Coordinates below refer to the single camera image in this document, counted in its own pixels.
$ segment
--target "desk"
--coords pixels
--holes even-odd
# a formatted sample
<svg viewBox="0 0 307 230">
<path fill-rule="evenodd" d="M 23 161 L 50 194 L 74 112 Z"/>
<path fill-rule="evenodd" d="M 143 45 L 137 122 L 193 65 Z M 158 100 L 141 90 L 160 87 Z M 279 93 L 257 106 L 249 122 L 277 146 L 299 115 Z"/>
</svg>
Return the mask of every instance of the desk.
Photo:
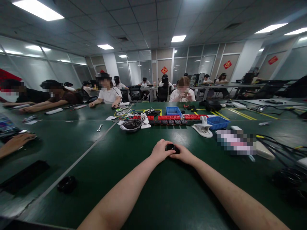
<svg viewBox="0 0 307 230">
<path fill-rule="evenodd" d="M 165 114 L 166 106 L 178 106 L 182 110 L 184 103 L 136 103 L 132 109 L 142 111 L 153 107 L 162 109 Z M 198 102 L 190 102 L 190 105 L 204 109 Z M 229 156 L 217 145 L 215 137 L 203 138 L 189 126 L 155 126 L 127 134 L 116 123 L 105 120 L 114 114 L 109 104 L 99 104 L 92 109 L 64 110 L 50 116 L 38 112 L 42 121 L 31 126 L 21 123 L 29 114 L 1 110 L 19 128 L 30 129 L 42 139 L 40 144 L 33 142 L 26 150 L 0 161 L 1 181 L 39 159 L 46 160 L 51 167 L 15 196 L 0 193 L 1 216 L 13 217 L 23 212 L 19 217 L 23 221 L 77 228 L 99 200 L 148 157 L 156 142 L 164 138 L 186 146 L 261 202 L 291 230 L 304 229 L 307 225 L 307 210 L 284 202 L 282 191 L 267 179 L 283 168 L 278 160 L 268 161 L 255 156 L 253 163 L 248 157 Z M 229 109 L 219 113 L 231 120 L 229 126 L 239 126 L 246 133 L 268 135 L 291 147 L 307 145 L 306 123 L 292 113 L 284 112 L 277 120 L 275 115 L 268 117 L 252 111 L 236 111 L 248 117 Z M 206 110 L 197 113 L 212 114 Z M 272 123 L 259 126 L 263 120 Z M 97 133 L 99 124 L 103 126 Z M 73 193 L 65 195 L 52 187 L 47 191 L 70 167 L 68 175 L 78 180 Z M 203 229 L 237 229 L 196 171 L 168 158 L 150 175 L 122 229 L 197 229 L 199 226 Z"/>
<path fill-rule="evenodd" d="M 215 86 L 214 84 L 212 84 L 211 86 L 199 86 L 199 87 L 191 87 L 191 89 L 198 89 L 197 90 L 197 96 L 196 96 L 196 101 L 199 98 L 199 94 L 200 94 L 200 89 L 207 89 L 205 94 L 204 94 L 204 100 L 207 98 L 207 94 L 210 88 L 238 88 L 236 93 L 238 93 L 240 88 L 252 88 L 252 87 L 262 87 L 265 86 L 266 84 L 241 84 L 241 83 L 227 83 L 227 84 L 223 84 L 223 86 Z"/>
</svg>

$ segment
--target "blue plastic basket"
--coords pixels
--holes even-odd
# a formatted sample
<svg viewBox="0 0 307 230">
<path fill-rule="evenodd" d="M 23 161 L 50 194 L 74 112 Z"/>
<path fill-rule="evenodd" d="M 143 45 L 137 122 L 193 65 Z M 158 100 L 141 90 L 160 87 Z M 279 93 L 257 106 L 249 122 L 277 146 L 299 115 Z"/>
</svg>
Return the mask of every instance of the blue plastic basket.
<svg viewBox="0 0 307 230">
<path fill-rule="evenodd" d="M 212 125 L 210 129 L 215 130 L 215 129 L 227 128 L 227 125 L 230 121 L 222 117 L 210 117 L 207 118 L 207 122 L 209 125 Z"/>
<path fill-rule="evenodd" d="M 178 107 L 166 107 L 166 115 L 168 116 L 181 115 L 181 111 Z"/>
</svg>

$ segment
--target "air vent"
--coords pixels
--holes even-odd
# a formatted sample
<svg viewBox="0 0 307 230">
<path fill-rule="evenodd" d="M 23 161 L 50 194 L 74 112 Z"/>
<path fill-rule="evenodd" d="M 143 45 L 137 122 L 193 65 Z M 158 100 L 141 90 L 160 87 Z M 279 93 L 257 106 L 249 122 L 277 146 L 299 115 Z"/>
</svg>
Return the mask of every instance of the air vent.
<svg viewBox="0 0 307 230">
<path fill-rule="evenodd" d="M 128 38 L 126 37 L 120 37 L 120 38 L 117 38 L 120 42 L 128 42 Z"/>
<path fill-rule="evenodd" d="M 229 26 L 227 26 L 225 29 L 234 29 L 234 28 L 237 28 L 239 25 L 241 25 L 242 22 L 239 22 L 239 23 L 232 23 L 230 24 Z"/>
</svg>

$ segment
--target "black shirt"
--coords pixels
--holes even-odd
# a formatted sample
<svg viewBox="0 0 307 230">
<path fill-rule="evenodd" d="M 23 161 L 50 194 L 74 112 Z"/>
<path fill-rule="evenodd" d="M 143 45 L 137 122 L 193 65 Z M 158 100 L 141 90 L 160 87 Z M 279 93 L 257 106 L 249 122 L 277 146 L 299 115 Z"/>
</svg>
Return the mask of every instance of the black shirt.
<svg viewBox="0 0 307 230">
<path fill-rule="evenodd" d="M 35 89 L 27 88 L 26 93 L 20 93 L 16 103 L 21 103 L 21 102 L 41 103 L 47 101 L 49 98 L 50 94 L 48 92 L 42 92 L 42 91 L 37 91 Z"/>
</svg>

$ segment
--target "hand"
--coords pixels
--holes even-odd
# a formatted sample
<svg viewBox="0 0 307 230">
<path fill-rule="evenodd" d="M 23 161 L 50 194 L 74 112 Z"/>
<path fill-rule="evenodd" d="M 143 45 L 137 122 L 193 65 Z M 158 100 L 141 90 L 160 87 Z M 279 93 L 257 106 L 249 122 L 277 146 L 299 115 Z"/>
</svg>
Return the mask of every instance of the hand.
<svg viewBox="0 0 307 230">
<path fill-rule="evenodd" d="M 175 144 L 175 146 L 180 150 L 180 154 L 172 154 L 169 156 L 170 158 L 181 160 L 188 165 L 191 165 L 193 161 L 197 159 L 197 157 L 183 145 Z"/>
<path fill-rule="evenodd" d="M 172 142 L 161 139 L 154 146 L 149 158 L 153 159 L 157 163 L 157 165 L 164 161 L 166 157 L 176 152 L 175 150 L 165 151 L 165 147 L 168 144 L 172 144 Z"/>
<path fill-rule="evenodd" d="M 30 107 L 25 107 L 25 108 L 23 108 L 23 111 L 24 111 L 24 112 L 28 112 L 28 113 L 33 113 L 33 112 L 38 112 L 38 111 L 40 111 L 40 109 L 30 106 Z"/>
<path fill-rule="evenodd" d="M 10 139 L 4 146 L 0 149 L 0 158 L 15 152 L 24 146 L 28 141 L 33 140 L 36 137 L 35 134 L 19 134 L 12 139 Z"/>
<path fill-rule="evenodd" d="M 90 108 L 93 108 L 94 106 L 95 106 L 95 103 L 94 103 L 94 102 L 89 103 L 89 107 L 90 107 Z"/>
</svg>

